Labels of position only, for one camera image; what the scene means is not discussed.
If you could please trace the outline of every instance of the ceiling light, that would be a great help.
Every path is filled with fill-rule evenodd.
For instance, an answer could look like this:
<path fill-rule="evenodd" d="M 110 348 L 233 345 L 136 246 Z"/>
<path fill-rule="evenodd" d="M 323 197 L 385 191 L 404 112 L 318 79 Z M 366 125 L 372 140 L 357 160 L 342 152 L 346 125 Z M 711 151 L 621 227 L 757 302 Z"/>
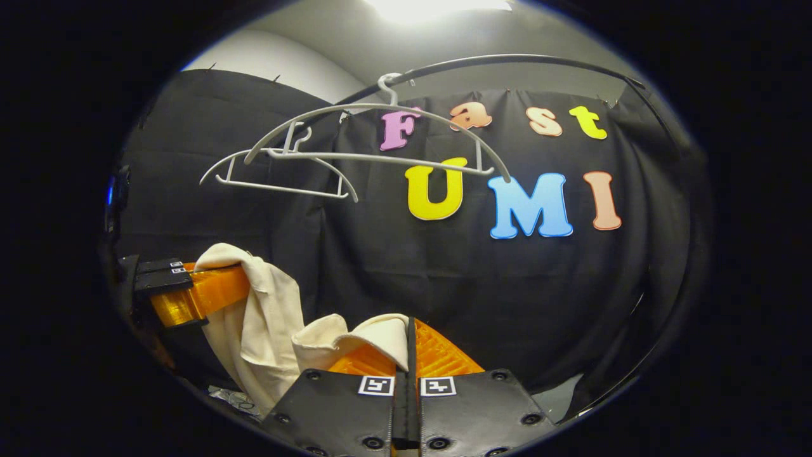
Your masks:
<path fill-rule="evenodd" d="M 505 1 L 495 0 L 366 0 L 386 20 L 414 23 L 438 15 L 465 10 L 513 11 Z"/>

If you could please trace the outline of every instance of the hanger hook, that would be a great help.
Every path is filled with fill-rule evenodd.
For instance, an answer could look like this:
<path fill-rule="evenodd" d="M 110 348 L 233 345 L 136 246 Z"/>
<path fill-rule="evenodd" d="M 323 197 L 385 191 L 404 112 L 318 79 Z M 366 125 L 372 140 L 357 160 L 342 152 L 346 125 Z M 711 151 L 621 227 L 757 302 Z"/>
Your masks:
<path fill-rule="evenodd" d="M 401 76 L 400 73 L 387 73 L 386 75 L 383 75 L 378 78 L 378 87 L 380 87 L 382 91 L 389 93 L 391 97 L 389 104 L 392 105 L 393 107 L 398 106 L 398 93 L 395 92 L 394 89 L 389 87 L 387 85 L 387 82 L 391 81 L 392 78 L 395 78 L 397 76 Z"/>

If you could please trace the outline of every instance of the ceiling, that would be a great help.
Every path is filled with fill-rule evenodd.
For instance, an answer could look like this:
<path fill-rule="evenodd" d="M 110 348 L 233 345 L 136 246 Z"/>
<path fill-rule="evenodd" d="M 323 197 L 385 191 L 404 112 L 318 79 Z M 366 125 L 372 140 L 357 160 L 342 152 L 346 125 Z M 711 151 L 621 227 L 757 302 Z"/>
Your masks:
<path fill-rule="evenodd" d="M 593 63 L 645 81 L 577 24 L 536 5 L 512 12 L 462 11 L 419 24 L 383 19 L 365 0 L 301 0 L 246 28 L 275 33 L 317 51 L 365 85 L 386 73 L 484 54 L 547 54 Z M 614 101 L 624 82 L 595 72 L 537 63 L 469 67 L 397 86 L 401 99 L 448 91 L 522 88 Z"/>

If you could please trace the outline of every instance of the white wall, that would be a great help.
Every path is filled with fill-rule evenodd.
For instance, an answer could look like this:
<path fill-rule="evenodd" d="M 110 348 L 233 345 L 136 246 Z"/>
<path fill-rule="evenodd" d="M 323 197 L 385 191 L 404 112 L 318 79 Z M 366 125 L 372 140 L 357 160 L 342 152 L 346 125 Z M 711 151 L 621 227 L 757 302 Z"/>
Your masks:
<path fill-rule="evenodd" d="M 228 70 L 259 76 L 330 103 L 366 87 L 341 67 L 308 47 L 273 33 L 240 30 L 222 39 L 184 68 Z M 379 98 L 370 101 L 380 102 Z"/>

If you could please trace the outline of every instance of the yellow letter u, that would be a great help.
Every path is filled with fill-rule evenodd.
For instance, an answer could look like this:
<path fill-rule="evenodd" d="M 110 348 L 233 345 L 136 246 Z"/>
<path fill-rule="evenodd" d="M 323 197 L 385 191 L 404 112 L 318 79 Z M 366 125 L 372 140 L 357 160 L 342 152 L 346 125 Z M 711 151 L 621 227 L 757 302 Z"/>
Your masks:
<path fill-rule="evenodd" d="M 465 157 L 443 160 L 443 164 L 464 167 Z M 439 220 L 456 213 L 462 204 L 462 172 L 446 170 L 446 199 L 439 203 L 429 201 L 429 174 L 433 167 L 417 165 L 406 170 L 408 180 L 408 210 L 418 219 Z"/>

